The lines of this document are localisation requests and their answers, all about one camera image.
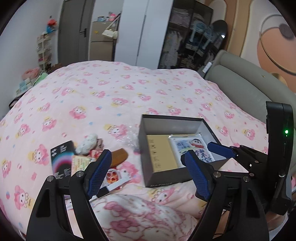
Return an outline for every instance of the box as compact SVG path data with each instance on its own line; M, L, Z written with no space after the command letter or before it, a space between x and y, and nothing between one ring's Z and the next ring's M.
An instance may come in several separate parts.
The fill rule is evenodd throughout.
M202 135L206 144L209 142L220 144L204 119L167 115L142 115L138 139L145 187L167 186L192 179L186 167L178 167L176 164L171 147L168 146L168 136L198 133ZM155 139L153 135L163 136ZM153 144L151 140L157 141L157 146L161 143L163 147L163 150L155 150L157 155L154 155L152 153L153 149L149 148L149 145ZM225 159L225 157L215 153L211 154L215 161Z

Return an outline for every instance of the wall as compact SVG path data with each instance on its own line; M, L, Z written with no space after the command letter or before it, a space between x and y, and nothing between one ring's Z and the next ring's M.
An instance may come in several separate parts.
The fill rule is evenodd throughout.
M14 14L0 36L0 116L22 81L21 75L38 66L37 37L46 30L52 15L58 19L62 0L27 0ZM52 39L52 63L57 63L57 33Z
M116 15L122 11L124 0L96 0L92 15L92 22L97 21L99 16L108 16L109 12Z

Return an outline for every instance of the gray door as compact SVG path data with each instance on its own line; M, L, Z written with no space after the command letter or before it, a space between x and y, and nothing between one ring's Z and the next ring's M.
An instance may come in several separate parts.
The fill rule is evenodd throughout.
M63 2L58 36L59 63L67 66L87 61L89 27L95 0Z

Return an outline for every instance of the black device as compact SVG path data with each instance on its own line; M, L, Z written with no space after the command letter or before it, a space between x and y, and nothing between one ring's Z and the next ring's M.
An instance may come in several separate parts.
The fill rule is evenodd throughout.
M207 201L204 213L188 240L212 240L223 209L229 210L224 234L214 240L268 241L265 214L271 210L284 215L291 201L291 162L294 121L290 105L266 102L268 155L246 146L226 147L208 144L209 151L234 158L248 173L215 171L201 161L194 151L181 156L197 187L196 196ZM111 165L112 155L104 150L86 170L76 172L69 189L60 188L54 176L45 180L36 199L27 230L27 241L82 240L72 232L64 195L70 195L74 213L85 240L108 241L90 206Z

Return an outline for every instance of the white handbag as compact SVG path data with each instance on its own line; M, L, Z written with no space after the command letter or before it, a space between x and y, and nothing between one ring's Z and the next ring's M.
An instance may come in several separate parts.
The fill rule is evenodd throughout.
M110 27L112 26L112 24L119 18L119 16L117 16L116 19L114 19L114 21L104 30L104 32L102 32L102 35L111 38L111 39L117 39L118 37L118 31L116 30L112 30L110 29Z

